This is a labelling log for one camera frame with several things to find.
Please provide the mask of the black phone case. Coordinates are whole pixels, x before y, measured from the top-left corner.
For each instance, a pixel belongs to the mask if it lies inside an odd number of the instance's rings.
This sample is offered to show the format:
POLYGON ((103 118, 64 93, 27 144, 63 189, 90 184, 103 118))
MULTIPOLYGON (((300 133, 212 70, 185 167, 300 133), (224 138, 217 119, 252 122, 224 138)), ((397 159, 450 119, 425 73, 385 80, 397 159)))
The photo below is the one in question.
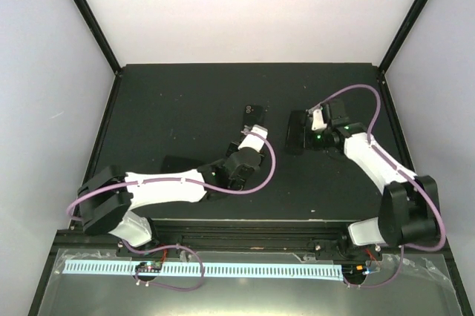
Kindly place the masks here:
POLYGON ((260 105, 246 105, 243 112, 243 126, 264 125, 265 109, 260 105))

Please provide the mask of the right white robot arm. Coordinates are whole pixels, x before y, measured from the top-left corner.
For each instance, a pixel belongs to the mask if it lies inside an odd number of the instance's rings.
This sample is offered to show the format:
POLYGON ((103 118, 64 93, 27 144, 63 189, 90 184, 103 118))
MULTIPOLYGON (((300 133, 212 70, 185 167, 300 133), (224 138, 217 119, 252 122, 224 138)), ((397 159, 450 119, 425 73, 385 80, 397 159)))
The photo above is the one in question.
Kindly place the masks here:
POLYGON ((341 100, 304 111, 301 124, 305 149, 337 149, 381 193, 377 216, 350 224, 348 234, 339 237, 342 257, 356 258, 370 244, 422 249, 423 240, 435 238, 439 239, 435 249, 445 244, 435 179, 417 175, 389 155, 363 124, 350 120, 341 100))

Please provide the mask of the black smartphone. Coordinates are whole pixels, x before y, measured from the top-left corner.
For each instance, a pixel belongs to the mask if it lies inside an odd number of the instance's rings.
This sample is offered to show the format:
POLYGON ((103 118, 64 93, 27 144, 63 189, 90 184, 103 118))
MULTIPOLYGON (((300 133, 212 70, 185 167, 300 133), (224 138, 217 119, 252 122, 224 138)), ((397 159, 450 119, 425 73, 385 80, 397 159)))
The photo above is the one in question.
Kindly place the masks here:
POLYGON ((305 146, 306 111, 291 111, 289 115, 285 151, 291 155, 302 155, 305 146))

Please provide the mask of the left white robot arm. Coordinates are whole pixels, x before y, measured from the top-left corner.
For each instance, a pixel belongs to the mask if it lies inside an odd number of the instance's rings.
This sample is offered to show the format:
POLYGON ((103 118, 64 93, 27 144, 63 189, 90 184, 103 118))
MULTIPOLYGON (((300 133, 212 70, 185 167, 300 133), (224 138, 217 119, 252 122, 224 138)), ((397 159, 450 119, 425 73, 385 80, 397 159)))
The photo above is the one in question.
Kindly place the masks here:
POLYGON ((138 208, 166 203, 198 203, 248 194, 246 181, 261 167, 264 142, 247 136, 232 143, 218 161, 167 174, 125 172, 109 165, 78 190, 79 218, 86 235, 110 234, 141 255, 153 255, 160 239, 150 217, 138 208))

